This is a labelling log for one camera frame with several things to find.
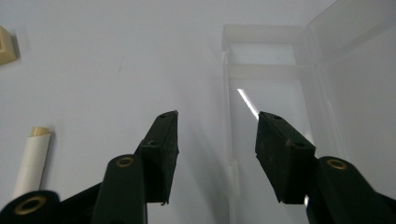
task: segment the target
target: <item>rolled paper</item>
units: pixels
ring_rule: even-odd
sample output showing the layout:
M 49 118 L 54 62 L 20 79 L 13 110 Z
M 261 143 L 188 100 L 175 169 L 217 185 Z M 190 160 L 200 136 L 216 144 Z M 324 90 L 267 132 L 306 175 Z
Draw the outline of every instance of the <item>rolled paper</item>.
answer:
M 26 141 L 13 198 L 40 189 L 49 143 L 50 130 L 48 128 L 34 127 L 32 129 Z

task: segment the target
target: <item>plastic container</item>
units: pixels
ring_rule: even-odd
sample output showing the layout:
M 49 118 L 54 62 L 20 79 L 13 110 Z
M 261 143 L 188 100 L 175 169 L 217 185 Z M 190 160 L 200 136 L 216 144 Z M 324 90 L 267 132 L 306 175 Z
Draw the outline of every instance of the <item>plastic container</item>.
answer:
M 226 25 L 232 223 L 308 223 L 277 203 L 254 146 L 259 111 L 286 119 L 317 154 L 352 162 L 396 198 L 396 2 L 337 1 L 307 27 Z

